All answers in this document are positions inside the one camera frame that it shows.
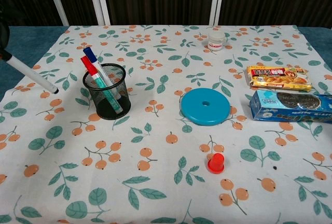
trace blue cookie box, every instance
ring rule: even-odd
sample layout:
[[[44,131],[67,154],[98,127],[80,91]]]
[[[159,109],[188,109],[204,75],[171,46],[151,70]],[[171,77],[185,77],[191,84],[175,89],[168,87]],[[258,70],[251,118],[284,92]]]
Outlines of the blue cookie box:
[[[307,109],[297,105],[295,108],[284,106],[277,98],[278,92],[257,90],[250,100],[254,120],[299,122],[317,121],[332,123],[332,95],[314,95],[321,101],[317,109]]]

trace teal pen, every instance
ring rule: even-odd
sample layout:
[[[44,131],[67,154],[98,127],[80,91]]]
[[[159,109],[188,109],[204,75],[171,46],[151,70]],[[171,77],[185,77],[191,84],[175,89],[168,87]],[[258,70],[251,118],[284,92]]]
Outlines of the teal pen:
[[[97,69],[92,65],[90,60],[86,56],[82,57],[81,60],[84,63],[85,67],[87,68],[88,72],[90,73],[92,79],[97,84],[97,86],[99,88],[107,88],[107,85],[105,84],[103,79],[99,76]],[[114,109],[114,111],[117,114],[121,113],[123,109],[120,106],[120,104],[117,102],[117,100],[113,97],[111,92],[109,90],[104,90],[103,93],[108,102],[110,103],[110,105],[112,106],[112,108]]]

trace oreo cookie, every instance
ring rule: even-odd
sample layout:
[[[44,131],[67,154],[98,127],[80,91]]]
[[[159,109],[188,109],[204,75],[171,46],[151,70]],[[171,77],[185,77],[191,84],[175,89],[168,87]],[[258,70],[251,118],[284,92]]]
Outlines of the oreo cookie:
[[[285,107],[288,108],[296,108],[298,103],[298,97],[295,94],[290,93],[277,93],[276,94],[278,100],[283,104]]]
[[[314,110],[320,107],[321,101],[313,95],[298,95],[299,107]]]

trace blue carpet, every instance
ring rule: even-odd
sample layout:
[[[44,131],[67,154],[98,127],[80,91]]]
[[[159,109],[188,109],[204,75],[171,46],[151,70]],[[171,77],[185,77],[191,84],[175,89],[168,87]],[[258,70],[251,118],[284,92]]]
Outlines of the blue carpet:
[[[67,26],[11,26],[6,50],[33,67],[67,28]],[[325,63],[332,68],[332,30],[321,27],[299,27],[298,29]],[[5,92],[13,88],[22,78],[23,75],[20,72],[1,62],[0,81],[6,83],[0,84],[0,100]]]
[[[58,37],[67,30],[68,26],[10,26],[9,43],[6,50],[20,59],[29,67],[52,47]],[[5,62],[0,64],[0,100],[8,89],[13,88],[23,74]]]

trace white jar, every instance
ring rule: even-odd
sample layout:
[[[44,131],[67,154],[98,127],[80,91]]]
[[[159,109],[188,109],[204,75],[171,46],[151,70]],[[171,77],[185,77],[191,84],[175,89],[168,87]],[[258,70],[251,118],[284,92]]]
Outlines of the white jar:
[[[219,51],[223,47],[225,38],[225,33],[222,31],[210,31],[207,47],[212,51]]]

